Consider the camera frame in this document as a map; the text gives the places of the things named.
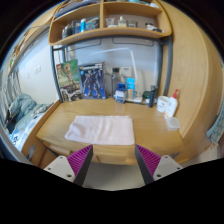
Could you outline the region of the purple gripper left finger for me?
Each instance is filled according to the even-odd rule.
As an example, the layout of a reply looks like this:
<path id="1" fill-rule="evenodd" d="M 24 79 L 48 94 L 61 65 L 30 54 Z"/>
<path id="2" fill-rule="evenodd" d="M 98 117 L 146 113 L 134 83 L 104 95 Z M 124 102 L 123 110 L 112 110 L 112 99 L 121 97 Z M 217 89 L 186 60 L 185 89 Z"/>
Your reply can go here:
<path id="1" fill-rule="evenodd" d="M 82 186 L 93 156 L 93 146 L 86 146 L 67 157 L 75 174 L 74 183 Z"/>

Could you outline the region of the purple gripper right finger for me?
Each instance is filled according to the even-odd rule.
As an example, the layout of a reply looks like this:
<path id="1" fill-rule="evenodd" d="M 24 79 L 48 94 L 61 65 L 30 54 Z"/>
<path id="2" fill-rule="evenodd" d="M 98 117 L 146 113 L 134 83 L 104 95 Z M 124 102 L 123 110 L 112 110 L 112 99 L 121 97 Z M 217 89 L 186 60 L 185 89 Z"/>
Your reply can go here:
<path id="1" fill-rule="evenodd" d="M 146 185 L 152 183 L 154 181 L 153 175 L 161 160 L 161 157 L 140 145 L 135 145 L 134 154 L 137 159 L 144 183 Z"/>

